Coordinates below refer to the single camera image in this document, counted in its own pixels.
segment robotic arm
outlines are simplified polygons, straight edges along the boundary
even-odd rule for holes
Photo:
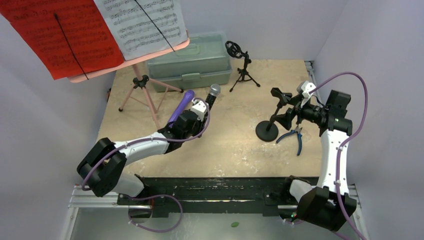
[[[313,105],[309,92],[314,88],[313,83],[305,81],[297,88],[298,95],[294,97],[291,93],[279,92],[287,99],[285,105],[289,104],[294,107],[289,108],[284,114],[273,115],[271,118],[287,130],[292,128],[292,120],[296,116],[297,124],[307,120],[318,125],[322,145],[322,163],[318,183],[316,187],[312,188],[306,180],[290,176],[287,180],[288,191],[289,195],[298,202],[294,219],[301,219],[331,231],[338,231],[346,222],[340,204],[344,205],[349,216],[354,213],[357,206],[356,200],[349,197],[346,181],[348,143],[341,151],[340,178],[339,181],[336,180],[339,146],[352,135],[352,121],[345,118],[351,96],[332,90],[324,106]],[[336,183],[340,185],[343,202],[338,202]]]
[[[220,86],[213,84],[205,102],[193,100],[189,110],[149,136],[117,142],[107,137],[100,139],[78,165],[78,174],[83,179],[88,177],[87,184],[97,197],[109,192],[137,197],[145,188],[142,178],[123,173],[124,167],[153,155],[168,154],[191,136],[201,137],[209,123],[208,112],[220,91]],[[109,159],[107,163],[101,162],[104,158]]]

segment rubber foot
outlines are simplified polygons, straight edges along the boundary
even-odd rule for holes
[[[273,123],[269,131],[267,131],[269,123],[270,121],[261,121],[256,126],[256,136],[264,142],[272,142],[278,137],[278,127],[275,123]]]

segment purple cylinder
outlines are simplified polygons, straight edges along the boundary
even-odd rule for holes
[[[178,116],[184,111],[187,104],[189,104],[194,97],[195,97],[195,92],[191,89],[187,90],[184,96],[182,97],[182,100],[179,102],[178,106],[175,108],[175,111],[173,111],[173,114],[169,118],[168,123],[175,122]]]

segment pink music stand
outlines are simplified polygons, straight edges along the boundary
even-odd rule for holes
[[[173,47],[173,49],[174,50],[183,49],[183,48],[187,47],[189,45],[189,43],[190,43],[190,38],[188,38],[186,41],[182,42],[181,44]],[[119,70],[119,69],[123,69],[125,67],[132,66],[132,69],[134,70],[135,75],[137,76],[137,78],[139,80],[141,80],[141,79],[143,79],[143,77],[142,77],[143,75],[140,72],[139,68],[137,67],[138,63],[147,61],[147,60],[152,59],[152,58],[159,57],[161,55],[164,55],[164,54],[167,54],[167,53],[170,53],[170,52],[172,52],[171,48],[168,48],[168,49],[165,49],[165,50],[162,50],[162,51],[157,51],[157,52],[154,52],[154,53],[150,53],[150,54],[147,54],[147,55],[144,55],[144,56],[132,59],[132,60],[124,61],[119,66],[89,72],[89,73],[87,73],[87,77],[89,79],[91,79],[91,78],[95,78],[95,77],[98,77],[98,76],[103,75],[103,74],[107,74],[107,73],[110,73],[110,72],[113,72],[113,71],[116,71],[116,70]],[[77,76],[71,76],[71,77],[68,77],[68,79],[72,83],[80,83],[82,81],[87,80],[87,78],[84,74],[80,74],[80,75],[77,75]],[[127,103],[128,99],[132,98],[132,99],[136,100],[137,102],[140,102],[140,103],[148,106],[148,108],[150,109],[150,112],[151,112],[151,117],[153,118],[153,121],[156,124],[157,129],[160,129],[161,127],[159,125],[158,118],[156,117],[156,113],[158,113],[158,110],[161,107],[162,101],[164,100],[165,96],[167,95],[168,89],[172,89],[172,90],[175,90],[175,91],[178,91],[178,92],[181,92],[181,93],[183,92],[183,90],[181,90],[180,88],[168,85],[166,83],[160,82],[158,80],[152,79],[152,78],[149,78],[149,82],[152,82],[154,84],[158,84],[158,85],[162,85],[162,86],[166,87],[165,93],[163,94],[163,97],[160,100],[159,106],[157,108],[155,107],[155,104],[153,103],[152,98],[150,97],[149,91],[145,87],[143,87],[142,90],[144,92],[144,96],[146,98],[147,104],[139,101],[138,99],[131,97],[131,94],[133,93],[133,90],[134,90],[134,84],[132,84],[131,89],[129,90],[128,94],[126,95],[126,97],[125,97],[125,99],[122,103],[122,105],[119,108],[119,111],[121,112],[124,109],[124,106]]]

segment pliers handle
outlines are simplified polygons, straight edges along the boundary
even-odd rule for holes
[[[299,147],[297,149],[297,156],[299,156],[301,154],[301,152],[302,152],[302,134],[301,134],[301,131],[302,131],[302,127],[299,128],[299,126],[296,126],[296,129],[291,130],[291,131],[289,131],[287,133],[284,133],[282,136],[280,136],[277,139],[276,143],[278,144],[285,137],[288,137],[288,136],[293,135],[293,134],[297,134],[297,142],[299,143]]]

